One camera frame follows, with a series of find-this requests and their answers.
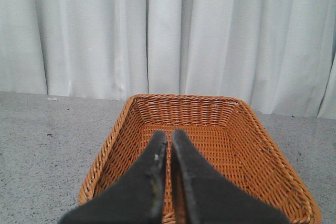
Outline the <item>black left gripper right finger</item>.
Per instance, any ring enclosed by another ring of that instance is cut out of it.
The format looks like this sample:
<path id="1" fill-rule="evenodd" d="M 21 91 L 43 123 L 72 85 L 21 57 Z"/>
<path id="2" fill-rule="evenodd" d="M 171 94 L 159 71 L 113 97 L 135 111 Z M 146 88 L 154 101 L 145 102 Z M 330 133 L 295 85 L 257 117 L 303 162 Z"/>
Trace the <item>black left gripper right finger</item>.
<path id="1" fill-rule="evenodd" d="M 220 174 L 183 130 L 172 135 L 172 197 L 176 223 L 289 223 Z"/>

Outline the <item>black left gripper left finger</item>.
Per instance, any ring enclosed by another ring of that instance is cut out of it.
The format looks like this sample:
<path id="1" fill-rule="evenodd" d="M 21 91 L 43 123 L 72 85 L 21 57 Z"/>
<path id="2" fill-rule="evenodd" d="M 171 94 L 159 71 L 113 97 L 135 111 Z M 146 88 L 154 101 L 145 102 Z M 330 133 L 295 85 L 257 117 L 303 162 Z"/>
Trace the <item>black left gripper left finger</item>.
<path id="1" fill-rule="evenodd" d="M 66 213 L 60 223 L 162 223 L 167 138 L 155 131 L 127 172 L 104 192 Z"/>

